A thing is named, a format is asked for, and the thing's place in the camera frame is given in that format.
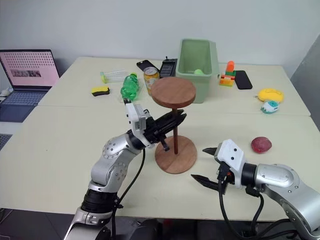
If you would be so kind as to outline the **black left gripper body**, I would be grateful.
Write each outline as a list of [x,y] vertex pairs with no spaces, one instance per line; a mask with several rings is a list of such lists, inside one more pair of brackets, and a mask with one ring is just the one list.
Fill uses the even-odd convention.
[[162,136],[157,136],[157,126],[156,126],[156,120],[152,116],[148,117],[146,119],[146,129],[144,131],[145,138],[151,143],[161,143],[162,147],[165,152],[170,150],[170,147],[165,142],[166,134]]

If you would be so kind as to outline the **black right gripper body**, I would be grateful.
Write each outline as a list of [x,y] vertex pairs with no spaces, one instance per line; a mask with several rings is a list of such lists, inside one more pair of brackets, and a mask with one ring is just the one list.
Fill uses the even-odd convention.
[[225,162],[219,161],[218,163],[218,192],[224,195],[229,184],[235,185],[235,175],[231,171],[231,167]]

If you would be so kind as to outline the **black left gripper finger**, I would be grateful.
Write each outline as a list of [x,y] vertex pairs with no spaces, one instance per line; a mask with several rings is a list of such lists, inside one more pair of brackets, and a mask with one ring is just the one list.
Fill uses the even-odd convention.
[[164,136],[173,129],[177,128],[187,117],[184,112],[168,112],[156,120],[156,135]]
[[176,128],[179,125],[179,118],[178,118],[177,111],[170,111],[163,116],[159,117],[156,121],[157,128]]

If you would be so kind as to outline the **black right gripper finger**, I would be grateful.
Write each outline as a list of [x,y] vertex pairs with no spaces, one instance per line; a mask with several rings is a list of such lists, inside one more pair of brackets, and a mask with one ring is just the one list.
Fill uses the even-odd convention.
[[202,186],[215,190],[217,192],[219,191],[219,184],[211,181],[208,177],[198,175],[198,174],[191,174],[191,177],[194,178]]
[[217,147],[207,147],[202,150],[204,153],[209,154],[213,157],[217,156],[218,148]]

